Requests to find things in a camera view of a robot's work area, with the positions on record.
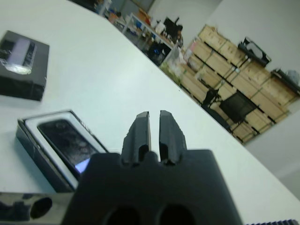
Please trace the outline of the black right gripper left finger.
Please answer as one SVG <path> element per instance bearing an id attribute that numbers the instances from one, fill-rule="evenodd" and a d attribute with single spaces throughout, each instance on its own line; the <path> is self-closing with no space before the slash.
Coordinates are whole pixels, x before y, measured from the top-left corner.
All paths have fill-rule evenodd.
<path id="1" fill-rule="evenodd" d="M 122 163 L 141 163 L 151 151 L 149 112 L 138 114 L 123 141 Z"/>

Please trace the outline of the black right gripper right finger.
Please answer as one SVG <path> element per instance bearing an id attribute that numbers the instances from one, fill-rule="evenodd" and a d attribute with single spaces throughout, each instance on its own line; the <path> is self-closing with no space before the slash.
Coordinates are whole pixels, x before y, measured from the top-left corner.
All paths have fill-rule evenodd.
<path id="1" fill-rule="evenodd" d="M 173 115 L 161 110 L 159 116 L 159 154 L 162 163 L 179 163 L 187 150 L 185 136 Z"/>

